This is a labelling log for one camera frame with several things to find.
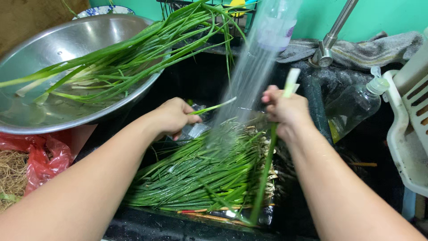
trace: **gray towel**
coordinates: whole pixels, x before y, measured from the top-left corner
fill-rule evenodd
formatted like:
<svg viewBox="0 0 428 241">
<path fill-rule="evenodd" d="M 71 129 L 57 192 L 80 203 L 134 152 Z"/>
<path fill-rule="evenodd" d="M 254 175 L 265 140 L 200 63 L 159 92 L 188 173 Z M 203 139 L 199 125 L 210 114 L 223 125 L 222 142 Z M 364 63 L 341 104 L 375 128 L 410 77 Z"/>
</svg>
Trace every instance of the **gray towel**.
<svg viewBox="0 0 428 241">
<path fill-rule="evenodd" d="M 405 63 L 423 44 L 423 36 L 412 31 L 388 36 L 380 32 L 369 41 L 358 43 L 337 40 L 332 48 L 334 63 L 350 69 L 370 69 L 389 63 Z M 308 59 L 319 47 L 317 39 L 292 39 L 277 58 L 279 63 Z"/>
</svg>

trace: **stainless steel faucet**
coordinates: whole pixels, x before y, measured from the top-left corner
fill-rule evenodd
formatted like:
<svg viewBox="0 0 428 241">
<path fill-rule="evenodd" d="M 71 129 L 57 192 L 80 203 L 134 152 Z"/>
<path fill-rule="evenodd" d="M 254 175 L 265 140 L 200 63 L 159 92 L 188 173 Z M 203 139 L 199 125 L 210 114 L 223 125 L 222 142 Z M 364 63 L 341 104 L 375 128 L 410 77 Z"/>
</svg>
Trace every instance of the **stainless steel faucet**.
<svg viewBox="0 0 428 241">
<path fill-rule="evenodd" d="M 328 32 L 324 39 L 320 41 L 320 47 L 315 51 L 312 58 L 309 59 L 309 64 L 312 67 L 320 68 L 327 67 L 333 62 L 333 56 L 331 54 L 331 48 L 337 40 L 337 34 L 342 29 L 358 0 L 348 0 L 337 17 L 336 22 Z"/>
</svg>

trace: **blue and white plate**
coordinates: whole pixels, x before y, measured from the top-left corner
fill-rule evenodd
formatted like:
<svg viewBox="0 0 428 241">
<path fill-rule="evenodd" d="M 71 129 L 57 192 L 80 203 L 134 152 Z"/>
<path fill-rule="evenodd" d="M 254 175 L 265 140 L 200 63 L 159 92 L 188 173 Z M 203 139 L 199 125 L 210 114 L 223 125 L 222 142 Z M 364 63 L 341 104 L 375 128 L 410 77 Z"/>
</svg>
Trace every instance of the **blue and white plate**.
<svg viewBox="0 0 428 241">
<path fill-rule="evenodd" d="M 116 5 L 108 5 L 108 6 L 100 6 L 95 7 L 91 9 L 87 9 L 81 13 L 78 14 L 79 18 L 89 17 L 93 15 L 101 15 L 101 14 L 110 14 L 110 13 L 125 13 L 125 14 L 131 14 L 135 15 L 134 11 L 132 11 L 129 8 L 125 8 L 122 6 L 116 6 Z"/>
</svg>

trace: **plastic bottle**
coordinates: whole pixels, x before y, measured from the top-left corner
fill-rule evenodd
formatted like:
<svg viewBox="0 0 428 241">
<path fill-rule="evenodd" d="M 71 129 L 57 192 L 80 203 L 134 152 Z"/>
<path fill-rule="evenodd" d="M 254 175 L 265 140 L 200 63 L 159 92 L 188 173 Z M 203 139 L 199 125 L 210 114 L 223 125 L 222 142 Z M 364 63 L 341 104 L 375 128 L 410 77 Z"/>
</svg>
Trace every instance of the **plastic bottle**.
<svg viewBox="0 0 428 241">
<path fill-rule="evenodd" d="M 379 110 L 380 95 L 389 88 L 389 83 L 380 77 L 379 67 L 373 67 L 372 74 L 375 78 L 369 83 L 349 86 L 327 105 L 325 111 L 334 143 Z"/>
<path fill-rule="evenodd" d="M 266 21 L 263 22 L 258 37 L 263 48 L 277 51 L 287 48 L 301 3 L 302 0 L 269 0 L 261 3 L 268 5 Z"/>
</svg>

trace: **forearm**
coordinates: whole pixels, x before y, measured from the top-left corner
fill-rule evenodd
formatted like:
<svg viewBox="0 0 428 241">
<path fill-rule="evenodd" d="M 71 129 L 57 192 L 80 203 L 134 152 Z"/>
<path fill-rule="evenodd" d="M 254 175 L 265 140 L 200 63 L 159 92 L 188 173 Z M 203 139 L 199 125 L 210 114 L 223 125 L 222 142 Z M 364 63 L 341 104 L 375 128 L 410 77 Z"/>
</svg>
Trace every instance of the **forearm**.
<svg viewBox="0 0 428 241">
<path fill-rule="evenodd" d="M 158 134 L 146 117 L 125 127 L 3 213 L 4 240 L 99 240 Z"/>
<path fill-rule="evenodd" d="M 322 240 L 425 240 L 347 166 L 314 126 L 287 145 Z"/>
</svg>

